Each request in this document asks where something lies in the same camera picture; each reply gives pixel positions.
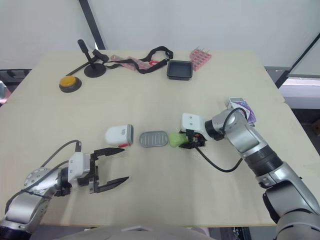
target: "black button base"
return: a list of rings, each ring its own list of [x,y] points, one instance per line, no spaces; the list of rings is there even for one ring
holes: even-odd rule
[[[91,65],[89,65],[84,69],[84,74],[88,78],[97,78],[105,74],[107,69],[104,65],[101,63],[94,63],[94,66],[95,68],[92,68]]]
[[[64,92],[64,93],[72,93],[72,92],[78,90],[78,89],[81,87],[81,85],[82,85],[81,80],[76,77],[76,78],[75,78],[75,84],[74,84],[74,85],[65,87],[65,86],[61,86],[61,85],[59,84],[59,88],[60,88],[60,90],[61,90],[62,92]]]

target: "white wall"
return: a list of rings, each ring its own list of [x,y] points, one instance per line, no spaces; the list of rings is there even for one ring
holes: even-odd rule
[[[291,67],[320,30],[319,0],[89,0],[109,49],[252,50]]]
[[[79,49],[78,39],[95,47],[78,0],[0,0],[0,69],[32,69],[48,51]]]
[[[320,78],[320,40],[313,45],[303,59],[290,72],[289,76],[301,78]]]

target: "black cable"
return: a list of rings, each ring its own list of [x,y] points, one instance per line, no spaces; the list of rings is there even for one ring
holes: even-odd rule
[[[76,143],[75,151],[81,152],[81,142],[79,140],[71,140],[63,144],[61,147],[59,147],[42,165],[41,168],[43,168],[45,165],[47,165],[48,162],[50,162],[51,159],[55,157],[62,149],[64,149],[69,144]]]
[[[226,134],[225,128],[226,128],[226,125],[227,125],[227,122],[228,122],[229,118],[231,117],[232,114],[234,114],[235,111],[238,111],[238,110],[242,111],[243,114],[244,114],[245,119],[248,120],[248,116],[247,116],[246,111],[245,111],[242,107],[236,107],[235,109],[233,109],[233,110],[228,114],[228,116],[226,116],[226,118],[225,118],[225,120],[224,120],[223,126],[222,126],[222,128],[221,128],[221,132],[222,132],[223,134]]]
[[[197,146],[195,146],[194,148],[201,154],[201,156],[202,156],[208,163],[210,163],[213,167],[215,167],[216,169],[218,169],[219,171],[224,172],[224,173],[233,172],[234,170],[237,169],[237,167],[238,167],[238,166],[240,165],[240,163],[243,161],[243,159],[240,158],[239,161],[236,163],[236,165],[234,165],[233,168],[223,169],[223,168],[215,165],[209,158],[207,158],[207,156],[206,156]]]
[[[42,178],[40,178],[38,181],[36,181],[35,183],[31,184],[30,186],[27,186],[26,188],[24,188],[23,190],[18,191],[16,194],[14,194],[7,202],[5,205],[5,211],[4,213],[6,214],[8,212],[9,206],[12,203],[13,199],[20,195],[23,192],[28,191],[29,189],[33,188],[34,186],[38,185],[39,183],[41,183],[43,180],[45,180],[50,174],[52,174],[54,171],[56,171],[60,166],[62,166],[63,164],[67,164],[69,161],[63,161],[61,163],[59,163],[57,166],[55,166],[54,168],[52,168],[50,171],[47,172],[47,174],[45,174]]]

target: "yellow button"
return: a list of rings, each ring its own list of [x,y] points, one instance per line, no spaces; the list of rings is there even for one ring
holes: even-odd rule
[[[65,76],[61,78],[60,85],[64,88],[71,87],[76,84],[76,78],[74,76]]]

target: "pink object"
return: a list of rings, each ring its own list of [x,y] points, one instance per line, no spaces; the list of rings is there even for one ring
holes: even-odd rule
[[[111,59],[111,61],[125,60],[124,58],[122,58],[120,56],[117,56],[117,55],[112,55],[110,59]],[[147,61],[141,61],[141,60],[136,59],[136,58],[131,57],[131,56],[129,56],[127,59],[132,59],[133,61],[135,61],[138,64],[140,69],[148,69],[148,68],[151,67],[151,65],[149,65],[149,63]],[[133,65],[132,63],[119,63],[119,64],[121,66],[127,68],[127,69],[130,69],[130,70],[133,70],[133,71],[136,70],[135,65]]]
[[[198,48],[193,50],[190,53],[190,60],[192,62],[193,70],[197,71],[204,64],[206,64],[211,59],[211,57],[211,54],[209,54],[208,52],[204,52]]]

